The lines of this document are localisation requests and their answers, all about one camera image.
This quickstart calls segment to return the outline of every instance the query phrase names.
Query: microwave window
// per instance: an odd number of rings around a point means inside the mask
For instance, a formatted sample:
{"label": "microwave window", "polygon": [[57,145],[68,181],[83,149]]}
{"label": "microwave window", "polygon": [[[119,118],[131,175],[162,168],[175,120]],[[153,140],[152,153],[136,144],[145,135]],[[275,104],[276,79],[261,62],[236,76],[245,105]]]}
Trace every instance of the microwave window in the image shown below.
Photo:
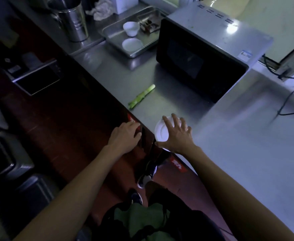
{"label": "microwave window", "polygon": [[177,67],[185,71],[193,79],[196,79],[204,63],[203,59],[173,39],[169,40],[167,55]]}

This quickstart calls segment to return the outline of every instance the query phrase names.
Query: celery stalk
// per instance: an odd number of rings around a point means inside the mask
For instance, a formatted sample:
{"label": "celery stalk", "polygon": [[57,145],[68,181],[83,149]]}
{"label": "celery stalk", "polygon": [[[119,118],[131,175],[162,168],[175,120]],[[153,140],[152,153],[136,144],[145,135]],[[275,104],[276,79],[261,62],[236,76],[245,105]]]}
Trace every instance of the celery stalk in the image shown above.
{"label": "celery stalk", "polygon": [[141,102],[142,99],[145,98],[145,96],[152,91],[156,86],[155,85],[151,85],[148,87],[148,89],[146,89],[144,92],[140,93],[139,95],[137,95],[137,97],[128,103],[129,105],[129,109],[133,109],[135,107],[135,105],[137,105],[139,102]]}

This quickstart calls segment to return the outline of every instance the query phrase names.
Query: stainless steel canister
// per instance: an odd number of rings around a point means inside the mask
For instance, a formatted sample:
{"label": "stainless steel canister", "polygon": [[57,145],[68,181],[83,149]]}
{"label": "stainless steel canister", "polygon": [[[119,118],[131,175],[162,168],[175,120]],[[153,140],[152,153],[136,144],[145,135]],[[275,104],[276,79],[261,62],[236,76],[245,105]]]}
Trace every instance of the stainless steel canister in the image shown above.
{"label": "stainless steel canister", "polygon": [[80,42],[88,38],[81,0],[48,0],[47,3],[69,40]]}

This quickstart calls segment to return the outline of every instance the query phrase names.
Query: sneaker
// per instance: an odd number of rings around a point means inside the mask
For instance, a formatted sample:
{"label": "sneaker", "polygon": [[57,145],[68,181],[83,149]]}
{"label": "sneaker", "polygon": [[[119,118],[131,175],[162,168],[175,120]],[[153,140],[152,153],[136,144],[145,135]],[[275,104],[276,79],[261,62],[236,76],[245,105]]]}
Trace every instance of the sneaker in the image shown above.
{"label": "sneaker", "polygon": [[128,191],[128,197],[129,197],[129,200],[131,200],[132,204],[138,203],[142,205],[142,198],[141,198],[141,195],[137,192],[137,190],[131,188]]}
{"label": "sneaker", "polygon": [[148,162],[146,165],[146,170],[145,170],[144,174],[138,178],[138,181],[137,181],[138,188],[140,188],[140,189],[145,188],[144,183],[143,183],[144,177],[150,176],[150,178],[152,179],[156,172],[157,172],[157,165],[151,161]]}

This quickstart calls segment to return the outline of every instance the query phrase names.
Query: left hand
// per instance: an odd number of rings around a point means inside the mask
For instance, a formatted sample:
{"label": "left hand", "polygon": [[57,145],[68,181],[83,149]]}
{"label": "left hand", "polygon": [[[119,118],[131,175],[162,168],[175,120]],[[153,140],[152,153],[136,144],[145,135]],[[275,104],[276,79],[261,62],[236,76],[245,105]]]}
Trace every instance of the left hand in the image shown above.
{"label": "left hand", "polygon": [[137,133],[136,137],[134,137],[135,131],[139,126],[140,123],[135,122],[122,123],[111,133],[108,145],[120,155],[128,153],[137,145],[141,138],[141,132]]}

